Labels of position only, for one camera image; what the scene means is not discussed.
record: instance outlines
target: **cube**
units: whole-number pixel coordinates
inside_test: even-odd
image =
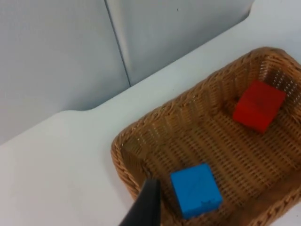
[[[233,119],[264,133],[277,115],[286,93],[264,82],[254,81],[243,93]]]
[[[222,203],[222,195],[206,163],[174,172],[171,180],[184,219],[216,210]]]

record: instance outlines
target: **blue cube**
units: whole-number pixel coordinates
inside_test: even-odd
[[[216,210],[222,203],[222,195],[206,163],[174,172],[171,180],[184,219]]]

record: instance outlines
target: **woven basket bottom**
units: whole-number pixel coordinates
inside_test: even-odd
[[[183,225],[194,225],[194,220],[181,218],[170,180],[174,171],[210,165],[223,204],[195,219],[195,225],[216,226],[228,225],[233,213],[301,168],[301,126],[293,118],[281,110],[268,131],[259,134],[232,120],[234,106],[170,134],[144,158],[152,176],[161,180],[167,208]]]

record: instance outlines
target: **table surface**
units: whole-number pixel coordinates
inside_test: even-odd
[[[301,62],[300,6],[257,0],[245,21],[99,107],[58,113],[0,146],[0,224],[117,226],[133,201],[111,162],[114,137],[254,48]],[[300,225],[299,215],[301,204],[273,226]]]

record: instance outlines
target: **wicker basket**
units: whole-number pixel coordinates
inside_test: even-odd
[[[255,79],[287,93],[263,135],[232,120]],[[163,226],[269,225],[301,199],[301,66],[283,50],[253,50],[123,130],[111,155],[133,198],[160,179]],[[183,220],[170,174],[203,162],[224,202]]]

